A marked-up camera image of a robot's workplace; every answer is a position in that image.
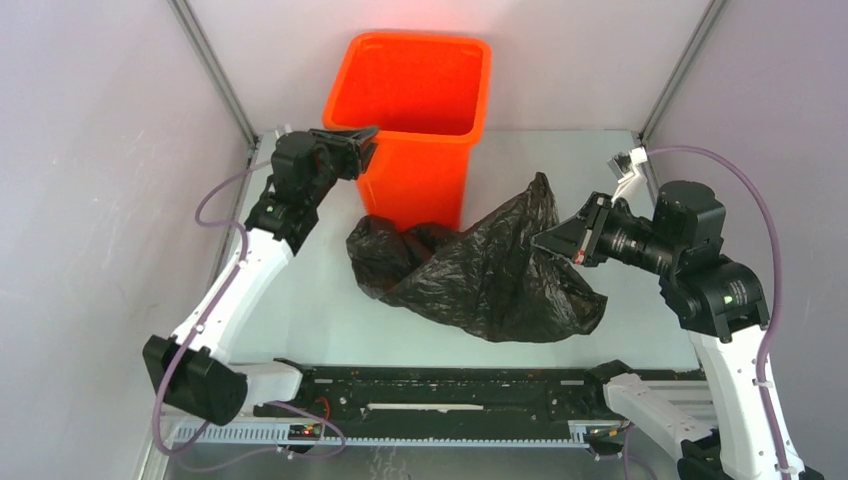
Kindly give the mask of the black plastic trash bag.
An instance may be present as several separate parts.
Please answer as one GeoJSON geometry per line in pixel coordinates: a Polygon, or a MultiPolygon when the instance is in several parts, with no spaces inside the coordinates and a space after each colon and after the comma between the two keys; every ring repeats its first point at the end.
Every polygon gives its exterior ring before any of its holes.
{"type": "Polygon", "coordinates": [[[370,298],[488,342],[554,343],[591,334],[608,303],[566,261],[532,244],[557,225],[547,176],[464,231],[436,223],[400,230],[362,217],[346,239],[358,287],[370,298]]]}

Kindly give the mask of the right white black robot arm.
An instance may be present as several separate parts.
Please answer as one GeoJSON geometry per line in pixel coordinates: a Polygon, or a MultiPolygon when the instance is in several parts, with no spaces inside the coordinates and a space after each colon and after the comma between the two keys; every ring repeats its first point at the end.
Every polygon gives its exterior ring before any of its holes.
{"type": "Polygon", "coordinates": [[[708,186],[672,181],[660,188],[651,218],[594,193],[573,217],[534,237],[535,247],[576,265],[614,259],[657,276],[705,374],[716,423],[689,416],[619,361],[610,377],[583,388],[583,408],[634,423],[682,479],[815,479],[779,411],[763,408],[761,391],[773,382],[757,358],[770,316],[756,274],[721,251],[725,214],[708,186]]]}

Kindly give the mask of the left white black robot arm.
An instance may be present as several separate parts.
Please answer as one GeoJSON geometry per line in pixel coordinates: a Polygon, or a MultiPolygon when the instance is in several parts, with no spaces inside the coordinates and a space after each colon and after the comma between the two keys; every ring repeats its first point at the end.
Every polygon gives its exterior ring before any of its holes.
{"type": "Polygon", "coordinates": [[[270,286],[316,226],[318,207],[341,180],[363,175],[377,150],[376,126],[308,129],[279,136],[266,162],[264,187],[243,221],[226,220],[238,244],[189,317],[142,350],[156,392],[154,413],[179,409],[224,426],[241,412],[277,401],[292,416],[316,403],[315,388],[282,361],[236,365],[233,347],[270,286]]]}

